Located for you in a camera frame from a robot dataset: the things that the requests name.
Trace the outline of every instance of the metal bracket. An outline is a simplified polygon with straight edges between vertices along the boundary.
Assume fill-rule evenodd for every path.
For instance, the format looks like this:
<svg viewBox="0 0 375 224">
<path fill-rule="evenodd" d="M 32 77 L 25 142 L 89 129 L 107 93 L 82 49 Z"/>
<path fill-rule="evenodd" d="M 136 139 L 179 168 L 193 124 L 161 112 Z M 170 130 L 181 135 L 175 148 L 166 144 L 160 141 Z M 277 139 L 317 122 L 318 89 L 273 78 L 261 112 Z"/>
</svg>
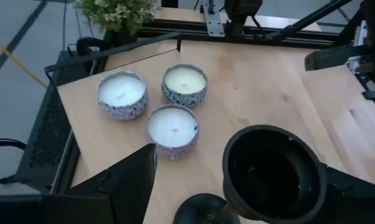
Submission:
<svg viewBox="0 0 375 224">
<path fill-rule="evenodd" d="M 223 7 L 221 1 L 203 0 L 203 5 L 208 35 L 211 37 L 225 37 L 224 25 L 219 16 L 219 10 Z"/>
</svg>

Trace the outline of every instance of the yellow cable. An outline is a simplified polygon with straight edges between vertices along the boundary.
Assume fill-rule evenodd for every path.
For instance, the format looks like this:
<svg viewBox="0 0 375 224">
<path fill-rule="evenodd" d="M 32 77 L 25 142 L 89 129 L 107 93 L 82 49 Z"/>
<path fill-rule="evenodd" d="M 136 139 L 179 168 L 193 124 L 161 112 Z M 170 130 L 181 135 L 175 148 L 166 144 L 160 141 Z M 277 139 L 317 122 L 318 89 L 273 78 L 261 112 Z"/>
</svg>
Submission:
<svg viewBox="0 0 375 224">
<path fill-rule="evenodd" d="M 13 55 L 0 43 L 0 49 L 9 57 L 11 58 L 16 65 L 18 65 L 23 71 L 25 71 L 31 78 L 33 78 L 37 83 L 42 85 L 44 88 L 48 88 L 47 85 L 45 85 L 43 82 L 41 82 L 35 75 L 33 75 L 28 69 L 20 63 Z"/>
</svg>

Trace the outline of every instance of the black cup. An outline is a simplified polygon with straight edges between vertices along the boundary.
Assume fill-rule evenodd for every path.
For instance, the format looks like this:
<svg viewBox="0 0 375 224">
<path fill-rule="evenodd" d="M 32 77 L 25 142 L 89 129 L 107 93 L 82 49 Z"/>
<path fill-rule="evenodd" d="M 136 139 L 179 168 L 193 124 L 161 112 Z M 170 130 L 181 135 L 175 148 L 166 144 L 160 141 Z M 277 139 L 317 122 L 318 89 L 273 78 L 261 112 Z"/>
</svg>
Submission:
<svg viewBox="0 0 375 224">
<path fill-rule="evenodd" d="M 306 223 L 320 211 L 326 172 L 294 134 L 256 125 L 237 132 L 222 161 L 224 196 L 240 216 L 267 223 Z"/>
</svg>

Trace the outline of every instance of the wooden table surface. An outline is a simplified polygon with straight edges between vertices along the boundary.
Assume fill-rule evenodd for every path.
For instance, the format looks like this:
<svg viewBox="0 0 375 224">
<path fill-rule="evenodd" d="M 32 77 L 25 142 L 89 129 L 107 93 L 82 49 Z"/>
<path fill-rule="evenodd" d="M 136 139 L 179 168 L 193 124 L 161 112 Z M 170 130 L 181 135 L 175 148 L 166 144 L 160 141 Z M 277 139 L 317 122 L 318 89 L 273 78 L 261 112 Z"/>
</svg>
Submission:
<svg viewBox="0 0 375 224">
<path fill-rule="evenodd" d="M 74 185 L 147 143 L 147 117 L 165 104 L 161 78 L 177 63 L 196 65 L 209 79 L 204 102 L 193 109 L 199 142 L 183 159 L 159 159 L 145 223 L 171 223 L 180 204 L 194 194 L 222 196 L 225 145 L 235 132 L 254 124 L 287 129 L 321 161 L 375 184 L 375 104 L 363 98 L 362 86 L 347 67 L 306 72 L 303 59 L 312 50 L 185 40 L 181 53 L 174 50 L 121 67 L 175 46 L 175 40 L 165 40 L 113 55 L 105 72 L 59 87 L 82 155 Z M 97 105 L 99 80 L 120 70 L 137 73 L 148 85 L 148 108 L 134 121 L 109 119 Z"/>
</svg>

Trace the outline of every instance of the black base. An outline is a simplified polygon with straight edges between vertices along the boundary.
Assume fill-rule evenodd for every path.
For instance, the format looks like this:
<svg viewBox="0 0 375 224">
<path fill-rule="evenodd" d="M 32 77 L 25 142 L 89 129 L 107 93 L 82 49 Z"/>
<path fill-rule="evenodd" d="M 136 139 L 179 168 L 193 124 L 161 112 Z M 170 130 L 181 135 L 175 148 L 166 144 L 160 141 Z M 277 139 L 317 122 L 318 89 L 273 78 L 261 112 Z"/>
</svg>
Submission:
<svg viewBox="0 0 375 224">
<path fill-rule="evenodd" d="M 176 211 L 173 224 L 208 224 L 225 207 L 227 202 L 213 194 L 197 194 L 182 203 Z M 223 224 L 240 224 L 236 214 Z"/>
</svg>

